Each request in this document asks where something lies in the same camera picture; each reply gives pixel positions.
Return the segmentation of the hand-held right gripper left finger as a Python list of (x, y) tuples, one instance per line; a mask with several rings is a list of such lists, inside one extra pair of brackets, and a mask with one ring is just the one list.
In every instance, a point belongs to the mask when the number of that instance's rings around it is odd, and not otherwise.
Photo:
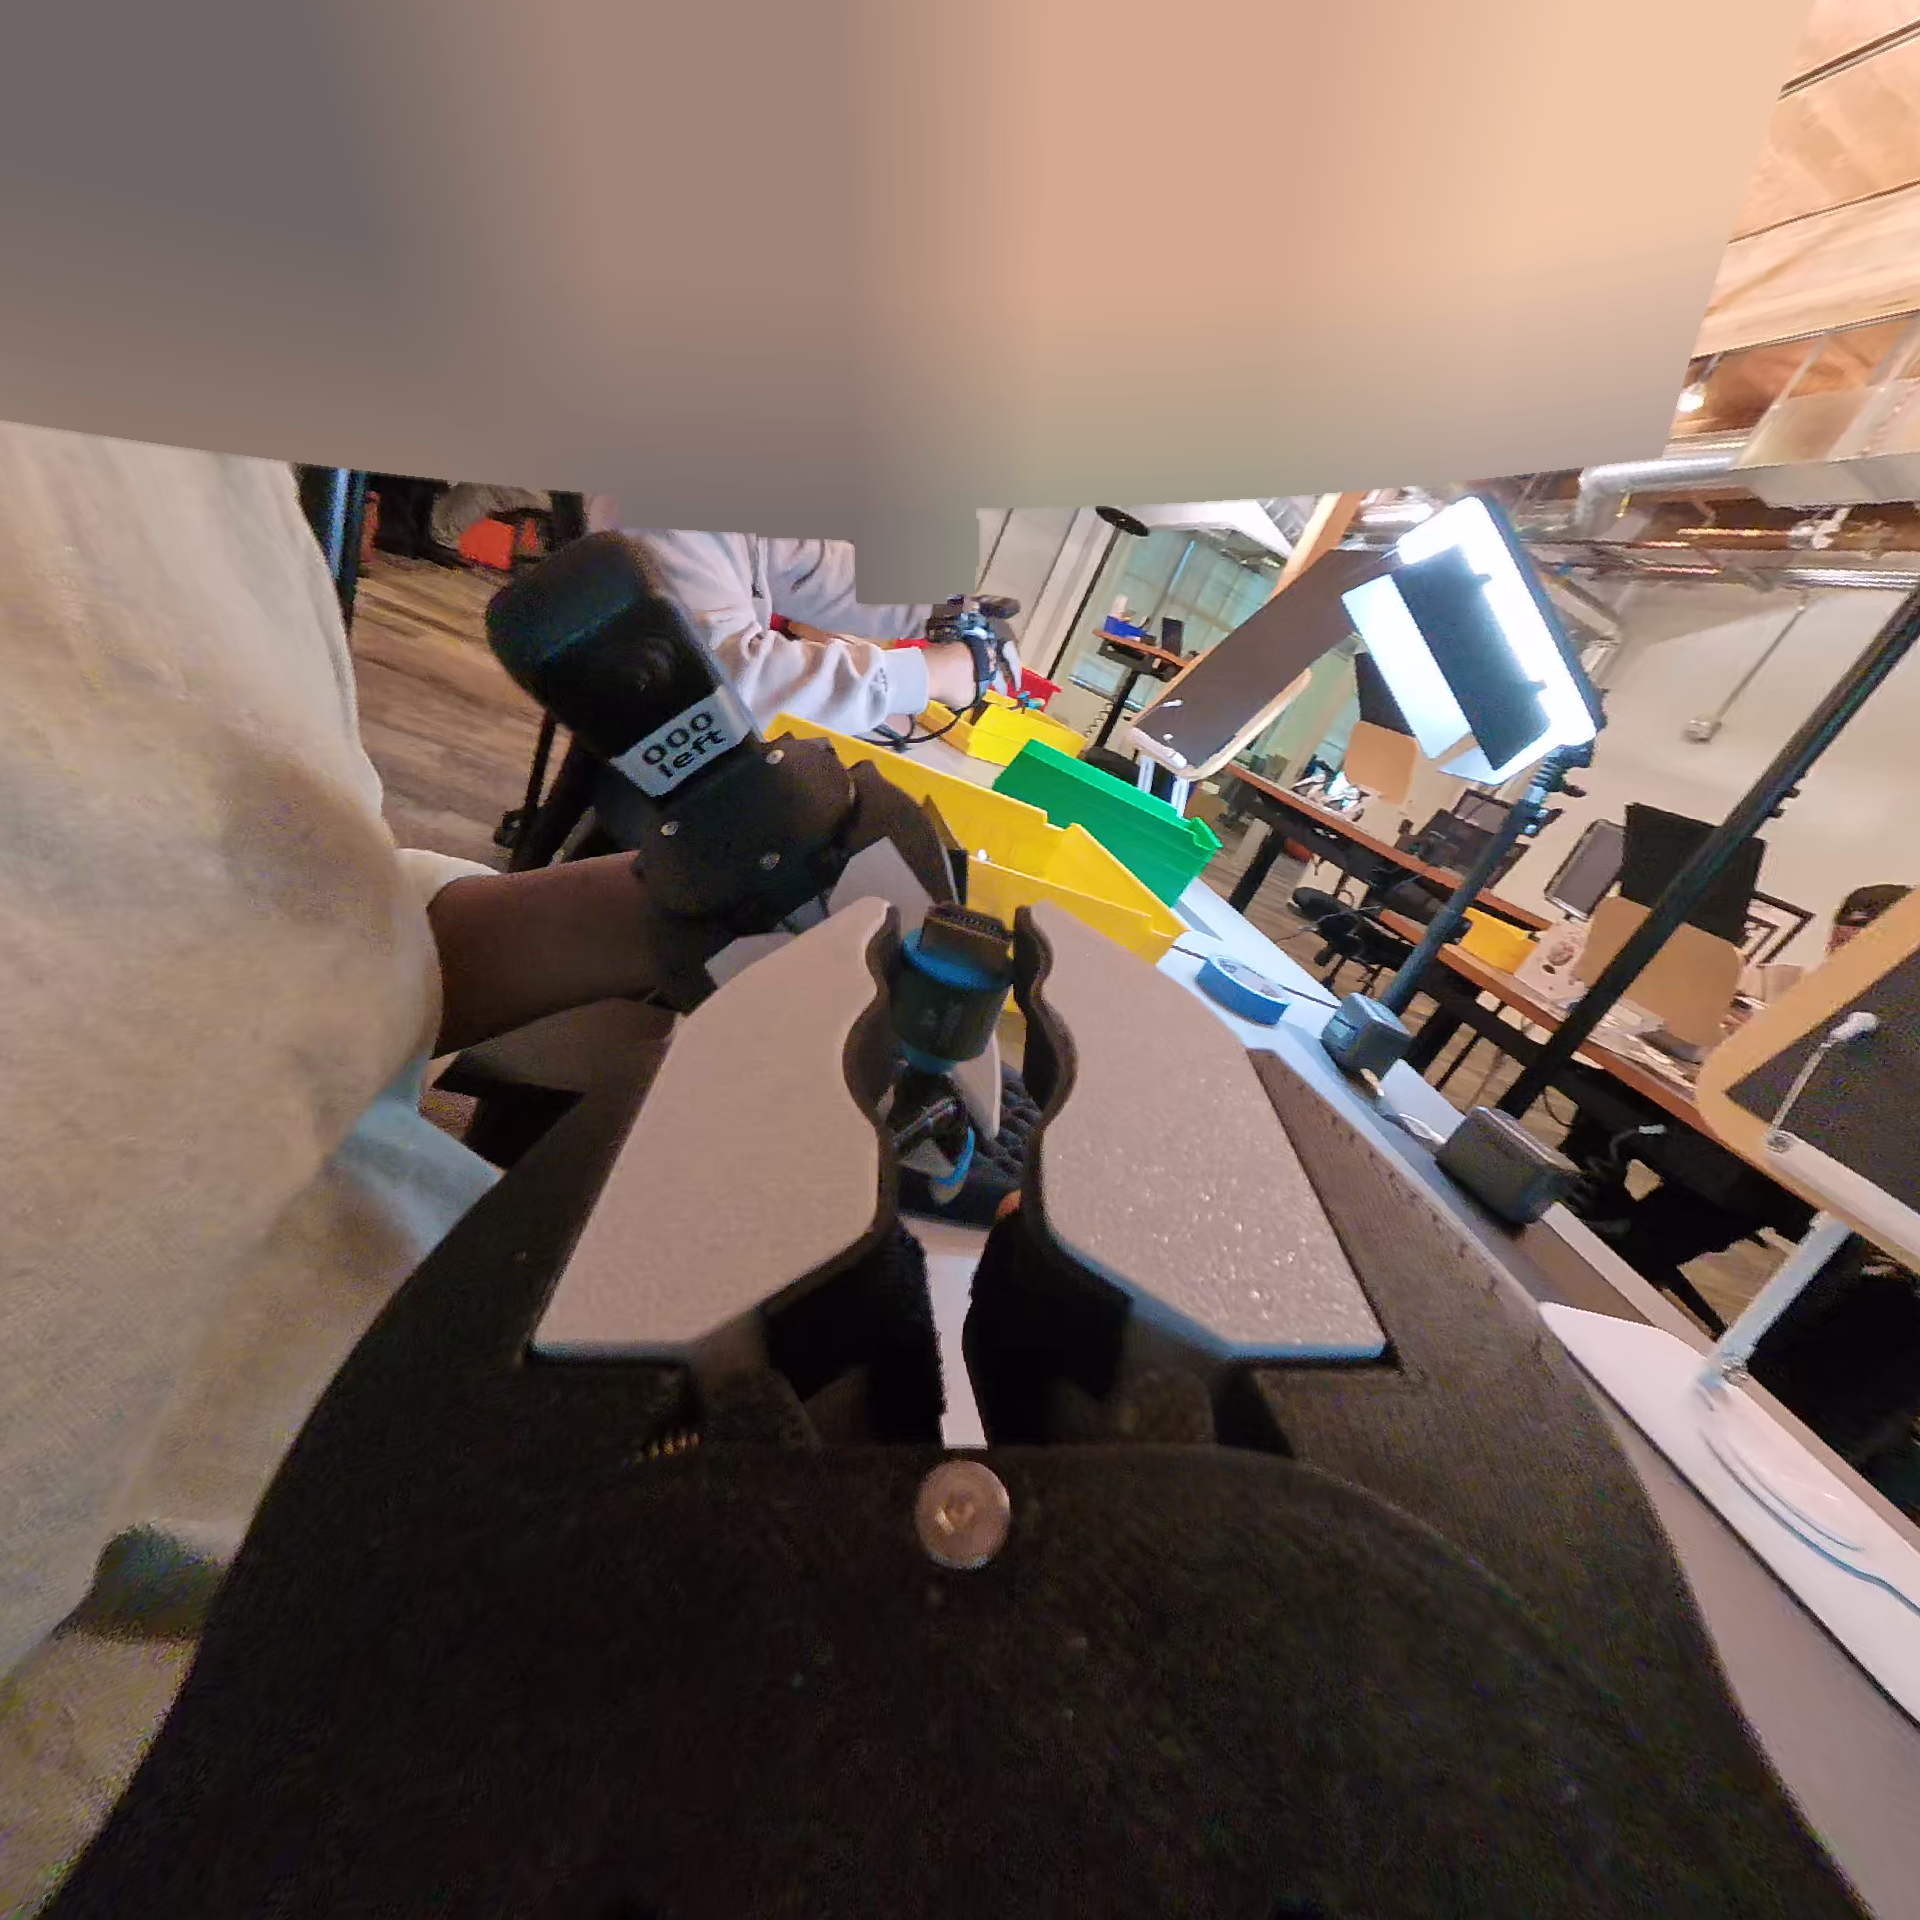
[(532, 1330), (544, 1359), (755, 1362), (761, 1311), (896, 1220), (875, 898), (760, 957), (672, 1037)]

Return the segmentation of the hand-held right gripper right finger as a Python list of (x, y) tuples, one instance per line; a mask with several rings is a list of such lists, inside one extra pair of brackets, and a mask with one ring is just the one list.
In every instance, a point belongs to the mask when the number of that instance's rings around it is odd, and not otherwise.
[(1026, 1035), (1062, 1071), (1030, 1163), (1033, 1226), (1209, 1359), (1380, 1359), (1386, 1330), (1253, 1052), (1203, 997), (1058, 906), (1030, 908), (1024, 929), (1037, 953)]

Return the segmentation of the black textured wrist rest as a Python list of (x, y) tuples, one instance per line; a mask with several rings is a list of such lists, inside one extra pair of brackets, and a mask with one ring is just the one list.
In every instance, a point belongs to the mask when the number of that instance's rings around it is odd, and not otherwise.
[(898, 1207), (904, 1213), (944, 1219), (962, 1227), (988, 1229), (1002, 1203), (1024, 1183), (1026, 1153), (1040, 1126), (1040, 1106), (1013, 1065), (998, 1067), (998, 1132), (995, 1141), (976, 1139), (966, 1180), (941, 1198), (929, 1175), (901, 1169)]

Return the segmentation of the blue tape roll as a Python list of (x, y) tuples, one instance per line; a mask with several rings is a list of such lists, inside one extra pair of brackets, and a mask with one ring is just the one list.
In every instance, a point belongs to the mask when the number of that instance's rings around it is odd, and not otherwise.
[(1220, 951), (1200, 957), (1193, 988), (1220, 1012), (1258, 1027), (1278, 1027), (1292, 1002), (1278, 981)]

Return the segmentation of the green plastic bin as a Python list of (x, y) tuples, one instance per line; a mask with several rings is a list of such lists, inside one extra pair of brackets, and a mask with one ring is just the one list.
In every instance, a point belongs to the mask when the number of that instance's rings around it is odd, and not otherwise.
[(1084, 828), (1166, 906), (1220, 852), (1212, 826), (1040, 740), (1021, 746), (992, 790), (1044, 812), (1057, 828)]

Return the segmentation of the grey power adapter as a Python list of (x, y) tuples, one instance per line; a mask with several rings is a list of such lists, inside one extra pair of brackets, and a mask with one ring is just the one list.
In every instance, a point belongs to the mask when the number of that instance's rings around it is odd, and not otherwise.
[(1523, 1229), (1565, 1203), (1579, 1170), (1521, 1121), (1476, 1106), (1436, 1149), (1434, 1163), (1486, 1213)]
[(1386, 1076), (1413, 1044), (1401, 1014), (1370, 994), (1346, 994), (1318, 1035), (1331, 1062), (1348, 1076)]

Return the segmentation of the black office chair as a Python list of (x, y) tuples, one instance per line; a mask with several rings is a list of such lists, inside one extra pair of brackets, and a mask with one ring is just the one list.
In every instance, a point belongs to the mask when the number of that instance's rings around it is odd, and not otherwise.
[(1371, 993), (1380, 977), (1396, 974), (1411, 957), (1411, 943), (1382, 929), (1356, 902), (1333, 893), (1301, 886), (1290, 895), (1293, 917), (1317, 940), (1313, 966), (1318, 970), (1323, 988), (1334, 988), (1344, 966), (1363, 972), (1363, 993)]

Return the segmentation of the small standing desk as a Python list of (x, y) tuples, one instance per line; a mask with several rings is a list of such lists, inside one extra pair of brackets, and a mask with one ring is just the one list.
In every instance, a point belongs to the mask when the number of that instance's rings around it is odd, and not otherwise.
[(1121, 667), (1121, 682), (1097, 731), (1092, 733), (1091, 746), (1096, 749), (1106, 749), (1114, 740), (1116, 726), (1129, 714), (1129, 701), (1134, 700), (1141, 679), (1173, 683), (1198, 660), (1198, 655), (1187, 655), (1179, 649), (1157, 644), (1149, 635), (1106, 631), (1097, 637), (1097, 653)]

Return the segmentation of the black wood-framed acoustic panel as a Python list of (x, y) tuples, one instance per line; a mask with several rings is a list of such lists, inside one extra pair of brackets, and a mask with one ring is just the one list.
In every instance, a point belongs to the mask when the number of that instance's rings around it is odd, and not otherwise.
[(1721, 1042), (1697, 1079), (1721, 1146), (1917, 1266), (1917, 895)]
[(1344, 594), (1396, 565), (1386, 548), (1325, 553), (1188, 662), (1139, 714), (1125, 749), (1188, 783), (1220, 772), (1301, 697), (1313, 665), (1352, 635)]

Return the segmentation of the black light stand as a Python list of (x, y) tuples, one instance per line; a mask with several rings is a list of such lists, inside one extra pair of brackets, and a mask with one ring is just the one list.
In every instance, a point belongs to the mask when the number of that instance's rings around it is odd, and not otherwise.
[(1405, 1010), (1411, 1009), (1420, 990), (1425, 972), (1438, 957), (1442, 947), (1446, 947), (1464, 931), (1469, 908), (1474, 908), (1482, 892), (1497, 876), (1506, 855), (1515, 850), (1521, 842), (1530, 838), (1532, 835), (1546, 828), (1549, 799), (1563, 790), (1572, 793), (1576, 797), (1584, 795), (1584, 788), (1572, 783), (1572, 772), (1594, 765), (1596, 748), (1598, 740), (1577, 748), (1561, 748), (1553, 749), (1541, 761), (1541, 765), (1532, 772), (1521, 799), (1515, 799), (1506, 812), (1506, 818), (1491, 838), (1489, 847), (1468, 868), (1449, 900), (1442, 902), (1434, 922), (1427, 925), (1425, 937), (1414, 943), (1409, 959), (1401, 964), (1393, 983), (1378, 997), (1380, 1009), (1395, 1017), (1393, 1047), (1387, 1053), (1382, 1053), (1382, 1059), (1389, 1065), (1404, 1061), (1409, 1049), (1413, 1047), (1413, 1035), (1405, 1023)]

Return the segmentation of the black floor lamp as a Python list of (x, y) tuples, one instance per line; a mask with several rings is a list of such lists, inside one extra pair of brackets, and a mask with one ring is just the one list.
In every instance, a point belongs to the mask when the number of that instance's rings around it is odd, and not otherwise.
[[(1149, 527), (1137, 514), (1131, 514), (1123, 507), (1101, 505), (1101, 507), (1096, 507), (1096, 514), (1112, 527), (1106, 559), (1112, 559), (1114, 553), (1117, 553), (1123, 539), (1141, 542), (1141, 539), (1149, 537)], [(1144, 635), (1144, 631), (1139, 628), (1139, 623), (1131, 618), (1125, 593), (1114, 596), (1112, 610), (1101, 618), (1097, 635), (1101, 635), (1101, 631)]]

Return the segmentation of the cluttered wooden desk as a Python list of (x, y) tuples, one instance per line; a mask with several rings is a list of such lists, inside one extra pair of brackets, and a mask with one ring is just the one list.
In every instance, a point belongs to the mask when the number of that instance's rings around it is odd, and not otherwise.
[[(1233, 810), (1265, 830), (1262, 837), (1242, 837), (1240, 876), (1227, 895), (1229, 908), (1246, 919), (1256, 914), (1268, 873), (1284, 857), (1306, 866), (1329, 863), (1337, 868), (1342, 884), (1368, 879), (1371, 889), (1365, 895), (1333, 895), (1357, 906), (1411, 947), (1425, 937), (1428, 922), (1401, 914), (1387, 898), (1420, 898), (1434, 919), (1461, 884), (1461, 873), (1434, 866), (1405, 847), (1393, 847), (1333, 807), (1297, 795), (1243, 765), (1229, 764), (1224, 778), (1240, 788)], [(1523, 983), (1517, 972), (1468, 951), (1465, 940), (1464, 929), (1421, 977), (1414, 994), (1428, 999), (1434, 1010), (1409, 1049), (1409, 1067), (1425, 1071), (1452, 1041), (1468, 1033), (1497, 1047), (1506, 1061), (1530, 1065), (1563, 1022), (1563, 1010)], [(1674, 1124), (1697, 1126), (1692, 1084), (1676, 1075), (1660, 1052), (1634, 1053), (1628, 1042), (1628, 1033), (1596, 1030), (1576, 1055), (1576, 1067), (1603, 1075), (1610, 1085), (1620, 1089), (1620, 1098), (1650, 1105)]]

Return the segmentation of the tilted grey monitor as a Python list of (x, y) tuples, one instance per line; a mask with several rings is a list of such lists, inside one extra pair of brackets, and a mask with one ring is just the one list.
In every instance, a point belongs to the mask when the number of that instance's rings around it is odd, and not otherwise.
[(1548, 879), (1542, 898), (1563, 919), (1589, 922), (1598, 902), (1616, 889), (1622, 862), (1626, 828), (1612, 821), (1586, 823)]

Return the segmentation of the brown cardboard box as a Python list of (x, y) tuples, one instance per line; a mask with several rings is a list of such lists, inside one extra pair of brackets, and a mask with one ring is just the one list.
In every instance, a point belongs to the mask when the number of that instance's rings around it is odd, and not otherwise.
[[(1645, 919), (1648, 908), (1641, 902), (1620, 895), (1598, 900), (1572, 979), (1590, 988)], [(1742, 981), (1744, 955), (1736, 943), (1682, 923), (1626, 986), (1620, 1002), (1654, 1017), (1682, 1044), (1709, 1052), (1721, 1042)]]

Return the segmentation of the white panel stand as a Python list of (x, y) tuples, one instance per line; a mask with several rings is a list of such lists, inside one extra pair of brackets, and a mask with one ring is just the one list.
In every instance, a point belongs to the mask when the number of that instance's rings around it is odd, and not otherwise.
[(1776, 1330), (1851, 1236), (1845, 1222), (1814, 1213), (1810, 1239), (1709, 1350), (1652, 1326), (1563, 1306), (1546, 1308), (1542, 1319), (1603, 1397), (1913, 1722), (1915, 1545), (1856, 1476), (1774, 1417), (1750, 1374), (1765, 1333)]

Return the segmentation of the led panel light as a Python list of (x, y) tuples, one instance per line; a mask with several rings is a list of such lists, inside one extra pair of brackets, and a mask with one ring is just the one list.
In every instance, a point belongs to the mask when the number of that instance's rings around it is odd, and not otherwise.
[(1504, 783), (1553, 753), (1594, 748), (1600, 692), (1493, 499), (1449, 502), (1387, 558), (1342, 605), (1421, 757)]

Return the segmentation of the black tripod pole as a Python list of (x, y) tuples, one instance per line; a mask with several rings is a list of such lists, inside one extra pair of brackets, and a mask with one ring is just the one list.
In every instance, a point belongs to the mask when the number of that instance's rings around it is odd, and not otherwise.
[(1810, 770), (1833, 740), (1849, 726), (1891, 673), (1906, 660), (1917, 642), (1917, 590), (1912, 590), (1877, 637), (1861, 651), (1858, 660), (1832, 686), (1810, 718), (1793, 731), (1774, 754), (1762, 775), (1747, 788), (1685, 868), (1664, 886), (1648, 908), (1648, 919), (1620, 948), (1616, 959), (1568, 1010), (1539, 1055), (1523, 1067), (1514, 1085), (1500, 1098), (1497, 1108), (1523, 1117), (1549, 1089), (1553, 1079), (1572, 1065), (1600, 1020), (1616, 1009), (1626, 986), (1645, 966), (1666, 937), (1689, 923), (1699, 900), (1712, 892), (1737, 852), (1771, 823), (1806, 783)]

